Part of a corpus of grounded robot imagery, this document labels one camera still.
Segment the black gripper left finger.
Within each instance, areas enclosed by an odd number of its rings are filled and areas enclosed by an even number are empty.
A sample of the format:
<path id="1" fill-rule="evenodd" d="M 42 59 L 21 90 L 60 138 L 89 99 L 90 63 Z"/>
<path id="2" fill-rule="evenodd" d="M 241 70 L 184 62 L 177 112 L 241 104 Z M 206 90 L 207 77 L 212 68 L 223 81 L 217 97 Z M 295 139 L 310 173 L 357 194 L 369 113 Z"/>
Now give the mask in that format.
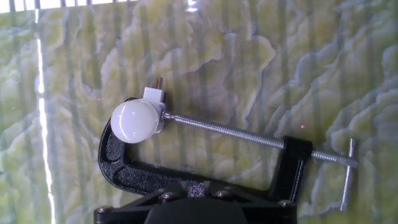
<path id="1" fill-rule="evenodd" d="M 187 197 L 187 184 L 171 184 L 122 207 L 103 205 L 96 208 L 94 223 L 144 223 L 156 206 Z"/>

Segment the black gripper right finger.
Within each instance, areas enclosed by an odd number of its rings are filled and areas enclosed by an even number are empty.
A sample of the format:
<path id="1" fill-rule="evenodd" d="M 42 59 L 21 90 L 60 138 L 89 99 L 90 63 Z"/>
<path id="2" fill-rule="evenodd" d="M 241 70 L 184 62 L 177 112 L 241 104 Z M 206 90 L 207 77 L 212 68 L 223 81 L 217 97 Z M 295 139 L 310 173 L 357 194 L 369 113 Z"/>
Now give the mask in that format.
<path id="1" fill-rule="evenodd" d="M 287 199 L 273 199 L 266 190 L 214 184 L 214 199 L 233 205 L 248 223 L 297 224 L 297 206 Z"/>

